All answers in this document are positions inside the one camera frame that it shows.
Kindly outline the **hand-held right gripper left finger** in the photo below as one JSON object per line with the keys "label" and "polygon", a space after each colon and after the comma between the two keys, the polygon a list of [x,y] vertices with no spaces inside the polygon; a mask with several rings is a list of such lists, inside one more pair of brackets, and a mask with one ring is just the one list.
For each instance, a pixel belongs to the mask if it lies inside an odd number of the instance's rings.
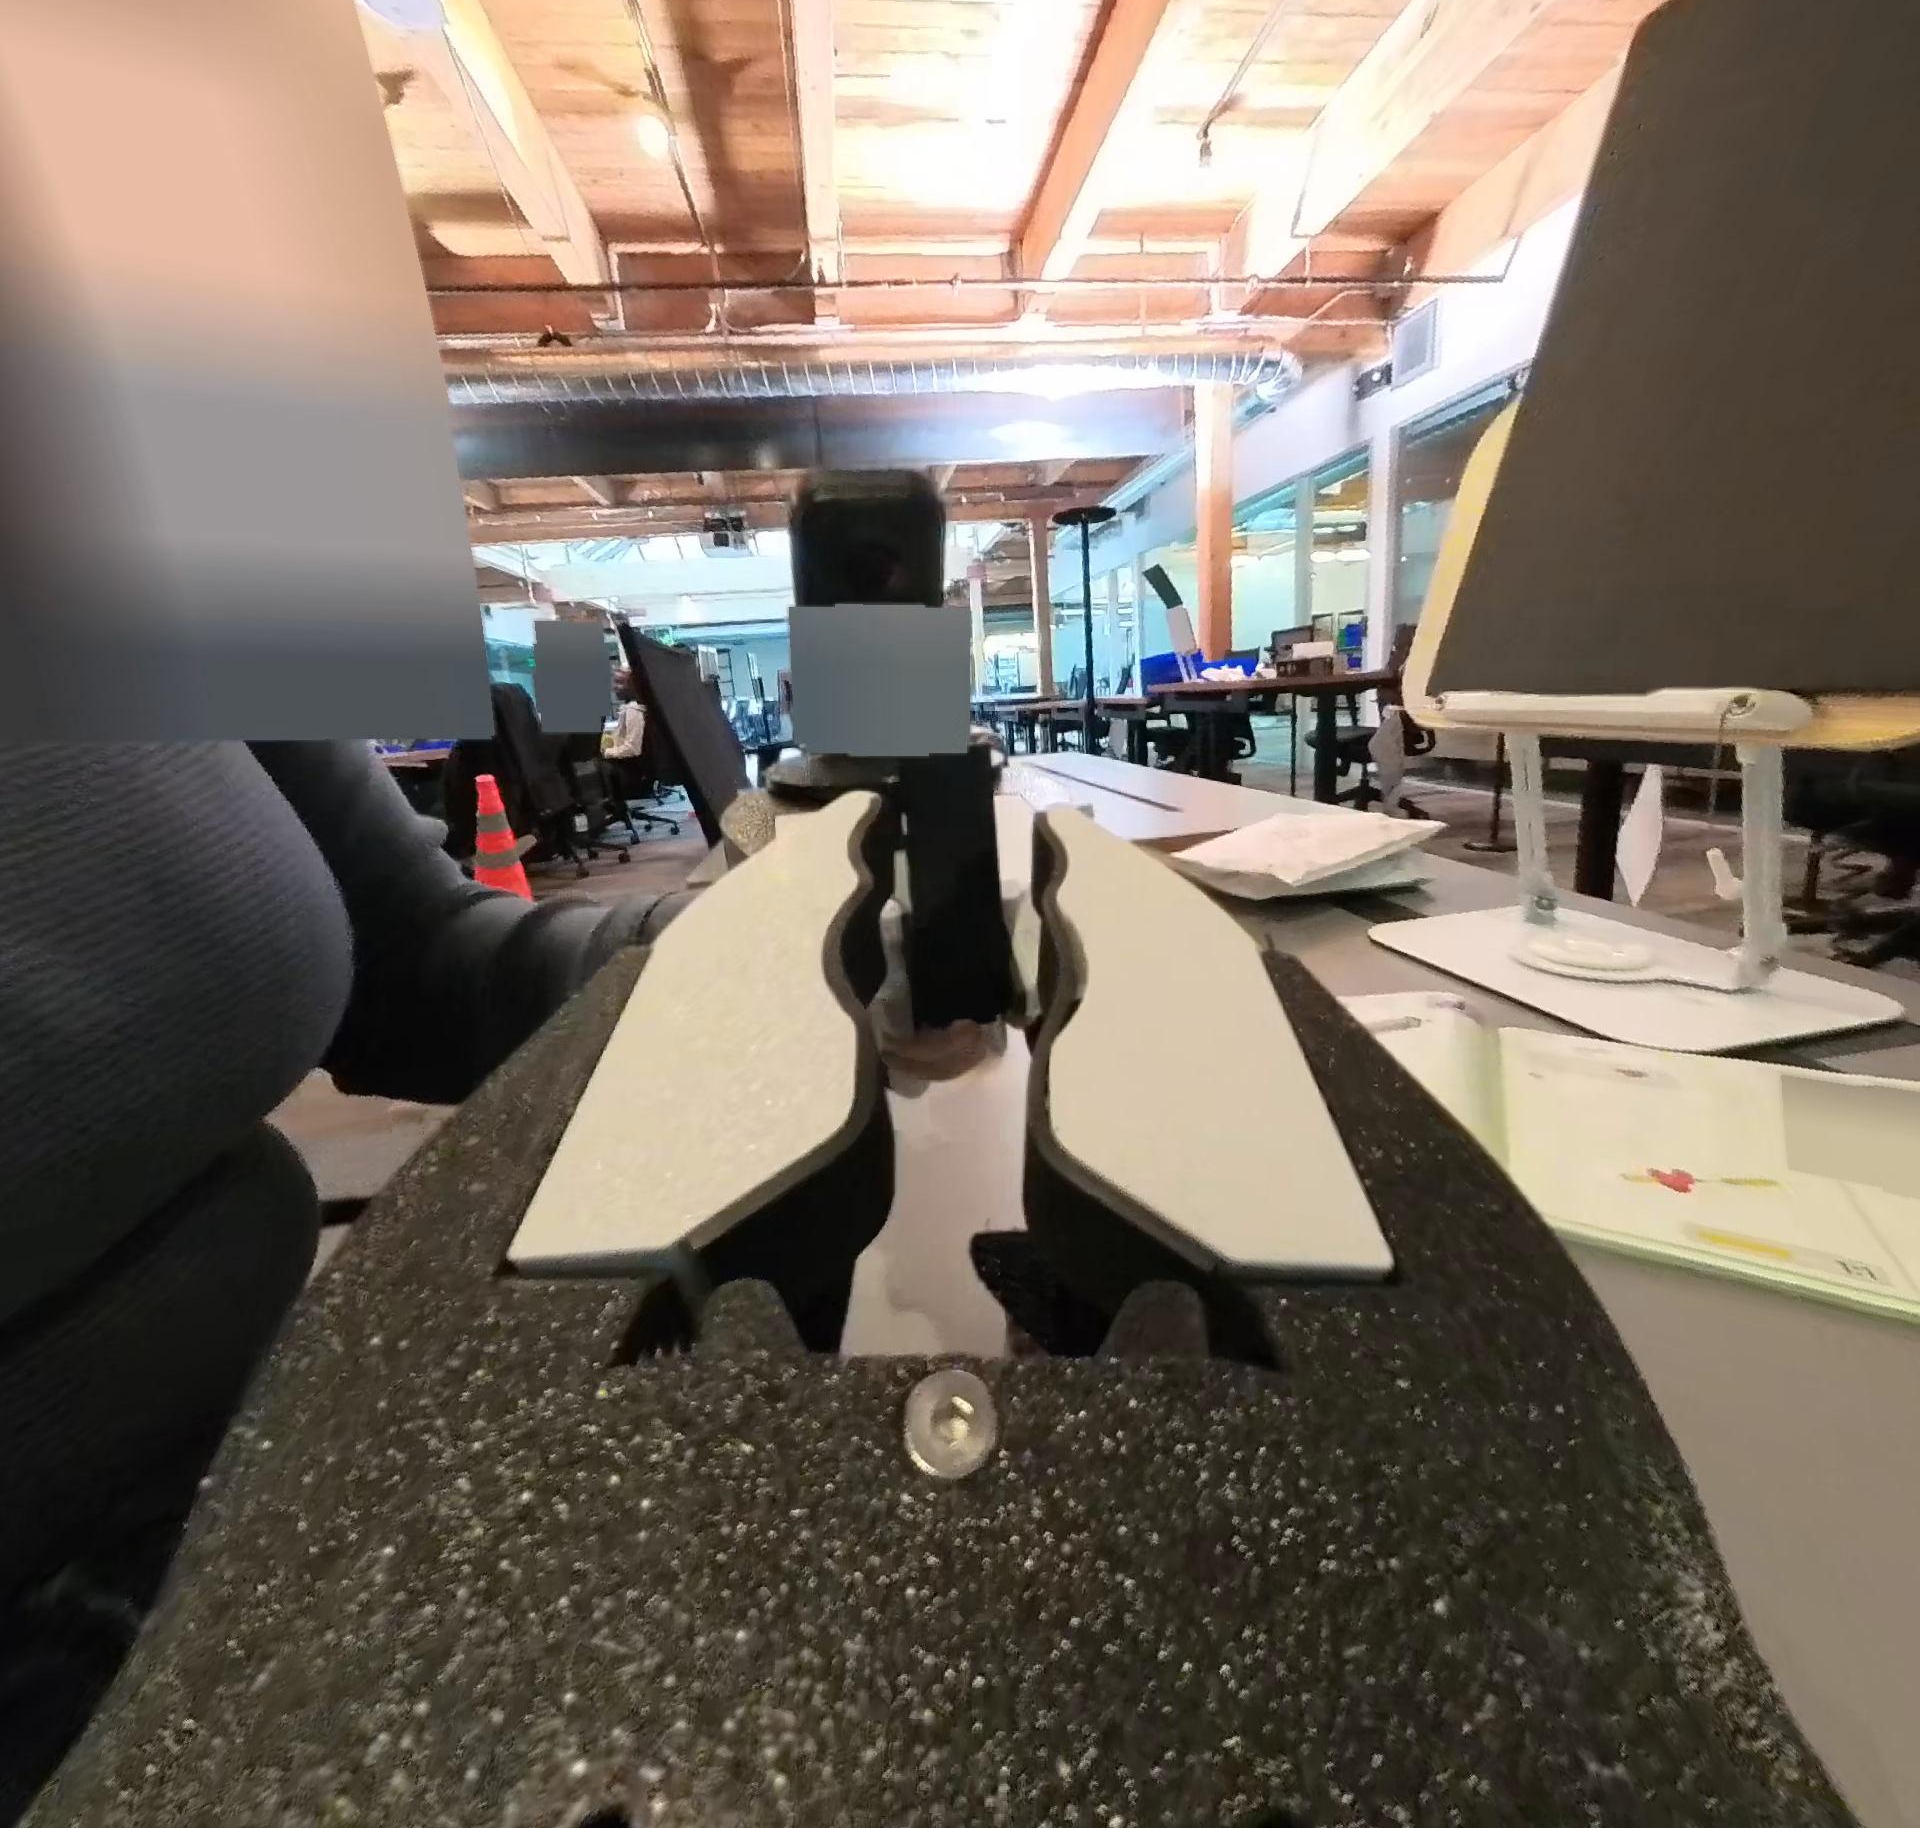
{"label": "hand-held right gripper left finger", "polygon": [[660,931],[508,1241],[516,1275],[637,1275],[692,1318],[779,1294],[843,1348],[860,1256],[896,1198],[896,1136],[854,969],[877,934],[882,801],[801,814]]}

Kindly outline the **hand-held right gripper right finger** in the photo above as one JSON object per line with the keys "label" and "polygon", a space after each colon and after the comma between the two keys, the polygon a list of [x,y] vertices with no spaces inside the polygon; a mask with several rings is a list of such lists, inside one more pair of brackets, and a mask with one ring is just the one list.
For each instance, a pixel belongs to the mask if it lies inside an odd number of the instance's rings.
{"label": "hand-held right gripper right finger", "polygon": [[1092,1355],[1172,1287],[1191,1345],[1273,1364],[1262,1302],[1375,1292],[1394,1247],[1255,938],[1082,809],[1032,823],[1021,1227],[972,1239],[1012,1340]]}

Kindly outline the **black long brick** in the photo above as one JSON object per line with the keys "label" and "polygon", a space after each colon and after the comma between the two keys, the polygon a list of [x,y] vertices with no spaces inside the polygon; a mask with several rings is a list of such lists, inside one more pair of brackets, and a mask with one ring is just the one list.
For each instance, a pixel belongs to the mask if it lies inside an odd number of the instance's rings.
{"label": "black long brick", "polygon": [[995,1023],[1014,1000],[1014,951],[999,890],[993,750],[970,743],[903,758],[896,808],[913,1026]]}

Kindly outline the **grey desk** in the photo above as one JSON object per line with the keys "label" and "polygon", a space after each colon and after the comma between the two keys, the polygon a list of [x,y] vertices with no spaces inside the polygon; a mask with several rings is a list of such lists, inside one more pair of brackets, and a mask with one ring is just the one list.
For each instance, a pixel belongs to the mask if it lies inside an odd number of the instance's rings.
{"label": "grey desk", "polygon": [[1564,1247],[1339,1007],[1358,920],[1253,924],[1404,1280],[993,1359],[931,1479],[917,1355],[999,1341],[973,1183],[911,1181],[851,1359],[750,1367],[798,1518],[726,1537],[649,1823],[1916,1823],[1916,1329]]}

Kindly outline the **white paper packet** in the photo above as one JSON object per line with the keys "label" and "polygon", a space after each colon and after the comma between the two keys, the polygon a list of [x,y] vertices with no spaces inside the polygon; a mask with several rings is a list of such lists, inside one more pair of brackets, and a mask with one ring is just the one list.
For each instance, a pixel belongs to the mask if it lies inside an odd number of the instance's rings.
{"label": "white paper packet", "polygon": [[1348,808],[1273,814],[1195,841],[1167,864],[1203,890],[1248,903],[1385,894],[1428,878],[1444,826]]}

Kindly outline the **black monitor back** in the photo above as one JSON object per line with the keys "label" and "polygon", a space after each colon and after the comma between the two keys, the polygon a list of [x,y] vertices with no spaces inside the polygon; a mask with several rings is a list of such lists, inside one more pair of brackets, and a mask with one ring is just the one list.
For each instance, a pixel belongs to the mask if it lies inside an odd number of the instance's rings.
{"label": "black monitor back", "polygon": [[673,765],[707,845],[723,841],[722,816],[750,790],[747,759],[716,680],[693,651],[615,624],[660,759]]}

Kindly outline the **orange traffic cone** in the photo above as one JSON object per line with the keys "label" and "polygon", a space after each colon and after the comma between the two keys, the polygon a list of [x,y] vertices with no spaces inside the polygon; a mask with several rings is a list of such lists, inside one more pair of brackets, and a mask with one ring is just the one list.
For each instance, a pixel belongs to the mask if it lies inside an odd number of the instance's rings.
{"label": "orange traffic cone", "polygon": [[471,880],[485,890],[531,903],[533,892],[523,870],[523,847],[491,774],[474,777],[474,801]]}

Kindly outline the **wooden column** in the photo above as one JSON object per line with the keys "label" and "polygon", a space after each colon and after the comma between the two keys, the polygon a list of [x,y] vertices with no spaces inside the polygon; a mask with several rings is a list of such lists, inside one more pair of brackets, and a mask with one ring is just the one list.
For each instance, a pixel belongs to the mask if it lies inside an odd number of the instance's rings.
{"label": "wooden column", "polygon": [[1231,385],[1193,388],[1195,638],[1207,661],[1234,644],[1234,408]]}

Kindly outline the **black office chair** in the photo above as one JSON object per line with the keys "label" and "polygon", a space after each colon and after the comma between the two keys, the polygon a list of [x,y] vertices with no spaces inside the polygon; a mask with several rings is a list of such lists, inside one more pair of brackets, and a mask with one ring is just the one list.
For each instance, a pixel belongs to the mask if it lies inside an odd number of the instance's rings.
{"label": "black office chair", "polygon": [[585,880],[595,857],[588,801],[563,735],[547,735],[526,687],[490,683],[493,777],[516,839],[536,862],[562,862]]}

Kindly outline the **brown office table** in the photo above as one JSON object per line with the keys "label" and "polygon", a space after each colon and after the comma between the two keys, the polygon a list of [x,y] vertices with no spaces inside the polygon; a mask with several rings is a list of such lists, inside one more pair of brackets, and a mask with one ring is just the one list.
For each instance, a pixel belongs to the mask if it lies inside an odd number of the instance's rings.
{"label": "brown office table", "polygon": [[1309,797],[1335,803],[1339,794],[1337,725],[1335,711],[1345,700],[1372,693],[1380,706],[1396,706],[1399,671],[1388,669],[1325,669],[1279,673],[1271,677],[1231,675],[1146,687],[1141,700],[1153,709],[1181,714],[1190,723],[1193,765],[1201,780],[1238,785],[1225,722],[1235,715],[1269,711],[1276,704],[1309,704]]}

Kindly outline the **pale green instruction booklet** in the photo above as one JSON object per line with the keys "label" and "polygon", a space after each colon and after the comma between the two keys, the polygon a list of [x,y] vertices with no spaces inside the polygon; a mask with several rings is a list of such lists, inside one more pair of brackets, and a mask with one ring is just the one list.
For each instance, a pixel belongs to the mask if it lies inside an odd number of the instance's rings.
{"label": "pale green instruction booklet", "polygon": [[1343,1006],[1562,1239],[1917,1319],[1917,1085],[1486,1023],[1441,992]]}

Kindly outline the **pale yellow panel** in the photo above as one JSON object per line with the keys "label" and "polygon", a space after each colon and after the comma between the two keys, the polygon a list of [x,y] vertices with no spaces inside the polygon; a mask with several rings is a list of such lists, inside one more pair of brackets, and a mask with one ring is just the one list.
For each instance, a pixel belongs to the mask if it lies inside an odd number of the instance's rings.
{"label": "pale yellow panel", "polygon": [[1402,669],[1404,706],[1433,730],[1622,740],[1660,746],[1753,743],[1766,750],[1883,753],[1917,742],[1916,693],[1766,687],[1657,687],[1634,693],[1440,687],[1436,663],[1467,580],[1476,538],[1524,406],[1507,400],[1476,444],[1437,547],[1424,610]]}

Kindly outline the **person's torso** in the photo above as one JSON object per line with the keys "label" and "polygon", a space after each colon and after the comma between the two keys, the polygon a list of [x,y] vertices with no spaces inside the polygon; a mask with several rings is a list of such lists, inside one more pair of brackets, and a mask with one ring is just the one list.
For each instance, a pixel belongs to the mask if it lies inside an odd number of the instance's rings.
{"label": "person's torso", "polygon": [[250,742],[4,750],[4,1823],[131,1649],[315,1259],[273,1114],[350,983]]}

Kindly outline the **silver air duct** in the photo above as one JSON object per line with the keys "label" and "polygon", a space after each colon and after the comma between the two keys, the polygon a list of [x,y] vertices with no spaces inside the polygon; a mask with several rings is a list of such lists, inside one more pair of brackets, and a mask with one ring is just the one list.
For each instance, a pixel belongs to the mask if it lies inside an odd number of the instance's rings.
{"label": "silver air duct", "polygon": [[1293,392],[1306,362],[1255,329],[1146,326],[777,329],[720,339],[444,343],[456,408],[747,404],[813,398],[1100,392],[1225,385]]}

